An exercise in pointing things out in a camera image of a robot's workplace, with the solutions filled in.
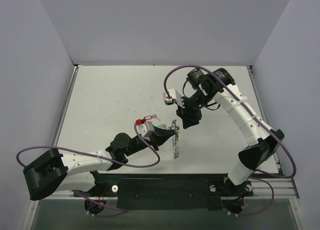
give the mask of screw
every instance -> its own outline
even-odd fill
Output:
[[[210,185],[209,190],[214,193],[217,189],[214,185]]]

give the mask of gray wall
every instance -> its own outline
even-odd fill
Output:
[[[15,155],[50,144],[73,64],[39,0],[0,0],[0,229],[20,229],[29,194]],[[25,163],[40,153],[22,156]]]
[[[289,0],[41,0],[74,63],[251,65]]]
[[[291,0],[253,66],[272,126],[282,128],[297,164],[295,182],[308,229],[319,229],[320,0]],[[290,173],[288,159],[279,151]]]

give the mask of red object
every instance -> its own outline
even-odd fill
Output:
[[[149,120],[149,119],[152,119],[152,115],[147,115],[147,116],[144,116],[143,117],[145,120]]]
[[[137,125],[142,124],[142,120],[141,119],[137,119],[135,122],[136,122]]]

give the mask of purple cable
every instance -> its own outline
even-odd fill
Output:
[[[120,165],[123,165],[123,166],[127,166],[127,167],[132,167],[132,168],[149,168],[149,167],[153,167],[154,165],[157,165],[159,162],[160,162],[160,155],[156,152],[156,150],[141,136],[141,134],[138,132],[137,130],[137,124],[135,123],[134,124],[134,131],[135,133],[137,134],[137,136],[140,138],[140,140],[147,146],[149,147],[153,152],[154,154],[157,156],[158,160],[153,163],[153,164],[149,164],[149,165],[142,165],[142,166],[139,166],[139,165],[132,165],[132,164],[124,164],[124,163],[121,163],[117,160],[113,160],[113,159],[110,159],[110,158],[106,158],[106,157],[103,157],[103,156],[99,156],[100,159],[104,159],[104,160],[108,160],[110,162],[113,162],[113,163],[116,163],[116,164],[120,164]],[[43,145],[43,146],[33,146],[33,147],[28,147],[28,148],[25,148],[25,149],[22,149],[20,150],[17,154],[16,154],[16,160],[17,162],[22,166],[22,167],[26,167],[26,165],[24,163],[21,162],[19,156],[21,153],[25,152],[25,151],[28,151],[28,150],[32,150],[32,149],[60,149],[60,150],[64,150],[64,151],[67,151],[67,152],[71,152],[71,153],[74,153],[74,154],[81,154],[81,155],[85,155],[85,156],[89,156],[89,157],[93,157],[93,158],[98,158],[97,155],[94,155],[94,154],[89,154],[89,153],[85,153],[85,152],[81,152],[81,151],[77,151],[77,150],[72,150],[72,149],[68,149],[68,148],[64,148],[64,147],[58,147],[58,146],[49,146],[49,145]]]
[[[164,78],[164,82],[163,82],[163,87],[165,88],[165,92],[167,94],[168,97],[170,97],[170,94],[169,94],[169,91],[167,89],[167,80],[169,78],[170,75],[172,75],[174,72],[176,72],[177,70],[179,69],[182,69],[182,68],[188,68],[188,67],[192,67],[192,68],[198,68],[198,69],[201,69],[205,72],[207,72],[208,74],[210,74],[213,78],[216,79],[216,81],[222,85],[223,88],[225,88],[231,95],[233,98],[235,98],[236,101],[240,101],[240,99],[225,85],[225,83],[223,83],[222,80],[219,79],[219,77],[217,75],[215,75],[214,73],[212,73],[210,70],[208,70],[207,68],[204,68],[200,65],[196,65],[196,64],[186,64],[186,65],[181,65],[181,66],[178,66],[176,68],[174,68],[173,70],[171,70],[167,75],[166,77]],[[249,115],[251,115],[253,117],[253,119],[261,126],[263,127],[264,130],[266,130],[277,142],[278,144],[283,148],[284,152],[286,153],[286,155],[288,156],[288,158],[290,159],[290,162],[292,164],[292,168],[293,168],[293,171],[292,171],[292,174],[289,175],[289,176],[282,176],[282,175],[278,175],[278,174],[271,174],[271,173],[268,173],[268,172],[265,172],[263,170],[256,170],[257,172],[260,172],[260,173],[263,173],[263,174],[267,174],[267,175],[270,175],[274,178],[283,178],[283,179],[291,179],[293,178],[296,173],[297,173],[297,167],[296,167],[296,163],[293,159],[293,157],[291,156],[289,150],[286,148],[286,146],[282,143],[282,141],[273,133],[271,132],[262,122],[259,121],[258,118],[254,117],[254,114],[251,112],[251,110],[246,106],[246,104],[244,103],[240,103],[242,105],[242,107],[249,113]]]
[[[233,216],[237,216],[237,217],[247,217],[247,216],[253,216],[253,215],[261,214],[261,213],[263,213],[264,211],[268,210],[268,209],[272,206],[272,204],[274,203],[275,191],[274,191],[273,187],[271,186],[271,184],[268,183],[266,180],[263,180],[263,179],[258,179],[258,178],[250,178],[250,179],[258,180],[258,181],[261,181],[261,182],[264,182],[264,183],[268,184],[269,187],[270,187],[270,189],[271,189],[271,193],[272,193],[271,200],[270,200],[269,204],[268,204],[266,207],[264,207],[263,209],[261,209],[261,210],[259,210],[259,211],[257,211],[257,212],[248,213],[248,214],[241,214],[241,213],[240,213],[240,214],[234,214],[234,213],[230,212],[228,209],[226,209],[225,206],[223,206],[224,209],[227,210],[227,211],[228,211],[231,215],[233,215]]]
[[[79,195],[80,197],[82,197],[82,198],[90,201],[91,203],[94,203],[94,204],[96,204],[96,205],[100,205],[100,206],[102,206],[102,207],[104,207],[104,208],[107,208],[107,209],[112,209],[112,210],[120,211],[120,213],[118,213],[118,214],[93,215],[93,217],[97,217],[97,218],[112,218],[112,217],[120,216],[120,215],[125,214],[125,213],[128,212],[128,210],[125,210],[125,209],[118,209],[118,208],[116,208],[116,207],[111,207],[111,206],[107,206],[107,205],[105,205],[105,204],[101,204],[101,203],[99,203],[99,202],[96,202],[95,200],[92,200],[92,199],[88,198],[87,196],[83,195],[82,193],[80,193],[80,192],[77,191],[77,190],[73,190],[73,192],[74,192],[75,194]]]

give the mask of purple wire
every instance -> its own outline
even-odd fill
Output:
[[[140,140],[147,146],[149,147],[153,152],[154,154],[157,156],[158,160],[156,162],[154,162],[153,164],[149,164],[149,165],[142,165],[142,166],[139,166],[139,165],[132,165],[132,164],[124,164],[124,163],[121,163],[117,160],[113,160],[113,159],[110,159],[110,158],[106,158],[106,157],[103,157],[103,156],[99,156],[100,159],[104,159],[104,160],[108,160],[110,162],[113,162],[113,163],[116,163],[116,164],[120,164],[120,165],[123,165],[123,166],[127,166],[127,167],[132,167],[132,168],[149,168],[149,167],[153,167],[155,165],[157,165],[159,162],[160,162],[160,155],[156,152],[156,150],[141,136],[141,134],[138,132],[137,130],[137,124],[135,123],[134,124],[134,131],[135,133],[137,134],[137,136],[140,138]],[[58,146],[49,146],[49,145],[42,145],[42,146],[33,146],[33,147],[28,147],[28,148],[25,148],[25,149],[22,149],[20,150],[17,154],[16,154],[16,160],[17,162],[22,166],[22,167],[26,167],[26,165],[24,163],[21,162],[20,160],[20,154],[25,152],[25,151],[28,151],[28,150],[32,150],[32,149],[60,149],[60,150],[64,150],[64,151],[67,151],[67,152],[71,152],[71,153],[74,153],[74,154],[81,154],[81,155],[85,155],[85,156],[89,156],[89,157],[93,157],[93,158],[97,158],[98,156],[97,155],[94,155],[94,154],[90,154],[90,153],[85,153],[85,152],[81,152],[81,151],[77,151],[77,150],[72,150],[72,149],[68,149],[68,148],[64,148],[64,147],[58,147]]]
[[[99,202],[96,202],[95,200],[88,198],[87,196],[83,195],[82,193],[80,193],[80,192],[77,191],[77,190],[73,190],[73,192],[74,192],[75,194],[79,195],[80,197],[82,197],[82,198],[90,201],[90,202],[93,203],[93,204],[100,205],[100,206],[102,206],[102,207],[104,207],[104,208],[112,209],[112,210],[116,210],[116,211],[120,211],[120,212],[121,212],[121,213],[110,214],[110,215],[93,215],[94,217],[97,217],[97,218],[112,218],[112,217],[120,216],[120,215],[125,214],[125,213],[128,212],[128,210],[125,210],[125,209],[118,209],[118,208],[116,208],[116,207],[111,207],[111,206],[107,206],[107,205],[105,205],[105,204],[101,204],[101,203],[99,203]]]
[[[213,78],[216,79],[216,81],[222,85],[223,88],[225,88],[231,95],[233,98],[235,98],[236,101],[240,101],[240,99],[226,86],[226,84],[219,79],[219,77],[217,75],[215,75],[214,73],[212,73],[210,70],[208,70],[207,68],[204,68],[200,65],[196,65],[196,64],[186,64],[186,65],[181,65],[181,66],[178,66],[176,68],[174,68],[173,70],[171,70],[167,75],[166,77],[164,78],[164,82],[163,82],[163,87],[165,88],[165,92],[167,94],[168,97],[170,97],[170,94],[169,94],[169,91],[167,89],[167,80],[169,78],[170,75],[172,75],[174,72],[176,72],[177,70],[179,69],[182,69],[182,68],[188,68],[188,67],[192,67],[192,68],[198,68],[198,69],[201,69],[205,72],[207,72],[208,74],[210,74]],[[246,104],[244,104],[243,102],[240,103],[243,108],[249,113],[249,115],[251,115],[253,117],[253,119],[261,126],[263,127],[264,130],[266,130],[277,142],[278,144],[283,148],[284,152],[286,153],[286,155],[288,156],[288,158],[290,159],[290,162],[292,164],[292,168],[293,168],[293,171],[292,171],[292,174],[289,175],[289,176],[282,176],[282,175],[278,175],[278,174],[271,174],[271,173],[268,173],[268,172],[265,172],[263,170],[256,170],[257,172],[260,172],[260,173],[263,173],[263,174],[267,174],[267,175],[270,175],[274,178],[283,178],[283,179],[291,179],[293,178],[296,173],[297,173],[297,167],[296,167],[296,163],[293,159],[293,157],[291,156],[289,150],[286,148],[286,146],[282,143],[282,141],[273,133],[271,132],[262,122],[259,121],[258,118],[254,117],[254,114],[251,112],[251,110],[246,106]]]
[[[268,184],[269,187],[270,187],[270,189],[271,189],[271,193],[272,193],[271,200],[270,200],[270,202],[268,203],[268,205],[267,205],[266,207],[264,207],[263,209],[261,209],[261,210],[259,210],[259,211],[257,211],[257,212],[248,213],[248,214],[241,214],[241,213],[240,213],[240,214],[234,214],[234,213],[230,212],[228,209],[226,209],[225,206],[223,206],[224,209],[227,210],[227,211],[228,211],[231,215],[233,215],[233,216],[237,216],[237,217],[247,217],[247,216],[253,216],[253,215],[261,214],[261,213],[263,213],[264,211],[268,210],[268,209],[272,206],[272,204],[274,203],[275,191],[274,191],[273,187],[271,186],[271,184],[268,183],[266,180],[263,180],[263,179],[258,179],[258,178],[250,178],[250,179],[258,180],[258,181],[261,181],[261,182],[264,182],[264,183]]]

